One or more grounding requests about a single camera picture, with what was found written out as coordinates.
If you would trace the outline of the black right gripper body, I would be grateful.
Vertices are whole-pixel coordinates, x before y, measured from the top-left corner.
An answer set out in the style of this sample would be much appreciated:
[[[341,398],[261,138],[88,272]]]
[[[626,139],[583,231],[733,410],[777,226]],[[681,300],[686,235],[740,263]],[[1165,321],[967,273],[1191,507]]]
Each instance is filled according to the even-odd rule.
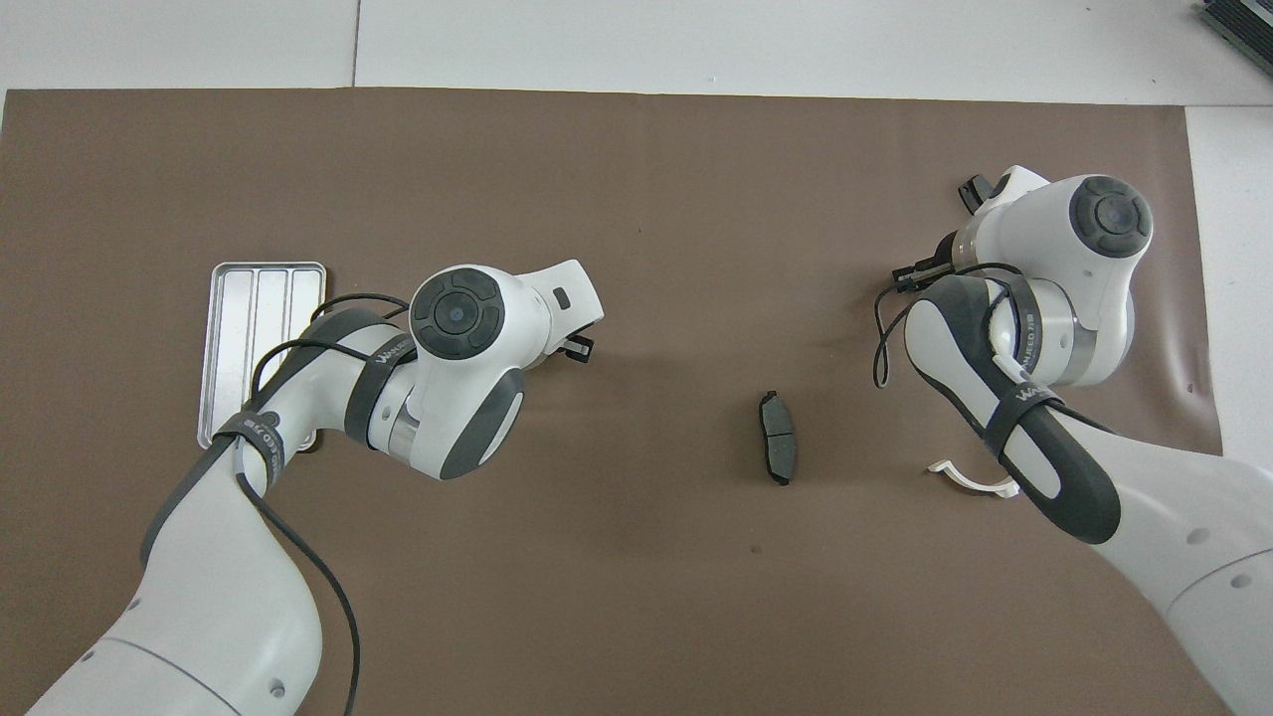
[[[896,268],[892,270],[892,290],[923,290],[955,270],[950,259],[931,257],[909,265],[909,268]]]

